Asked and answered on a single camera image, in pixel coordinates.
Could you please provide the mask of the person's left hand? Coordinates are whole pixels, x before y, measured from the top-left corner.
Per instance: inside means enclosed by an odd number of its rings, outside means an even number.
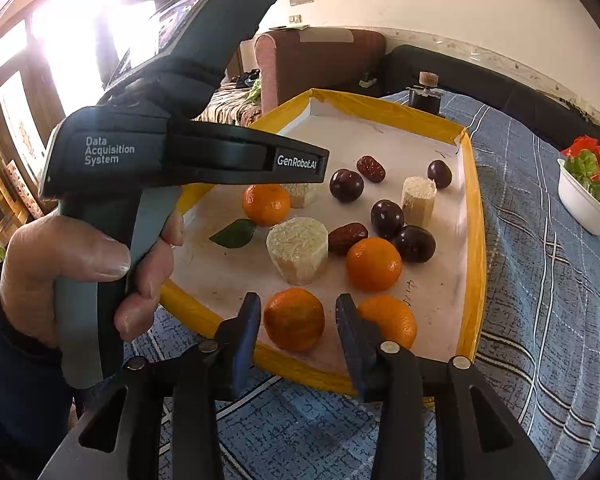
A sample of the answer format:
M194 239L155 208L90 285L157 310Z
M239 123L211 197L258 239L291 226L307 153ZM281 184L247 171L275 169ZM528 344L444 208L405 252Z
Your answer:
M173 211L136 268L135 292L114 314L122 340L131 341L154 324L161 286L174 268L172 248L183 243L183 217ZM131 256L125 245L81 220L49 214L22 226L10 239L1 270L2 308L15 330L55 348L56 278L108 283L124 278L129 270Z

